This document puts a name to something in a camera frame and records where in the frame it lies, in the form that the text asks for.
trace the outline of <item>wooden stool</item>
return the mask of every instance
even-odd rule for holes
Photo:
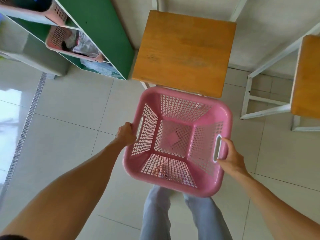
[[[235,22],[152,10],[132,78],[220,98],[235,31]]]
[[[289,104],[265,98],[258,99],[255,96],[250,96],[252,78],[253,77],[250,77],[249,75],[247,84],[249,99],[273,103],[280,106],[247,114],[246,110],[249,99],[246,100],[245,97],[241,119],[291,112],[295,115],[291,130],[320,131],[320,126],[299,127],[300,116],[320,119],[320,37],[307,35],[302,38]]]

